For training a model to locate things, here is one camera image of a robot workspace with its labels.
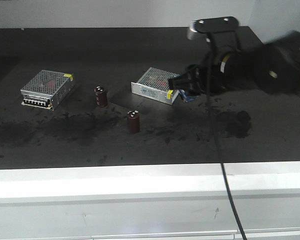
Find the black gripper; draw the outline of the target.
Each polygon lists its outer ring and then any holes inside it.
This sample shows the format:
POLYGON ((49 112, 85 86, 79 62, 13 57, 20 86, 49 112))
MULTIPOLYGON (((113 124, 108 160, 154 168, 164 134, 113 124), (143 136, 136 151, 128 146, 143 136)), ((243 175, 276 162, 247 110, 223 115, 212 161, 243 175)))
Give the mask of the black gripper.
MULTIPOLYGON (((207 55, 200 64, 191 64, 186 68, 185 77, 178 76, 168 79, 170 90, 185 90, 191 95, 207 92, 208 63, 207 55)), ((210 73, 209 92, 221 95, 226 92, 253 90, 257 85, 248 73, 248 60, 238 52, 227 52, 221 56, 217 64, 213 64, 210 73)))

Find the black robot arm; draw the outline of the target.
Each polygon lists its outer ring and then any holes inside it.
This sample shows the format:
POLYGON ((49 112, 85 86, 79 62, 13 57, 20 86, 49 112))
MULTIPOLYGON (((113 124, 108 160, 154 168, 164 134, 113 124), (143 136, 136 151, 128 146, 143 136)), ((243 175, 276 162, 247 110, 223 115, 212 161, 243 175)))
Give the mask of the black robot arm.
POLYGON ((168 80, 170 90, 191 96, 260 90, 268 95, 300 97, 300 32, 247 50, 210 51, 199 64, 168 80))

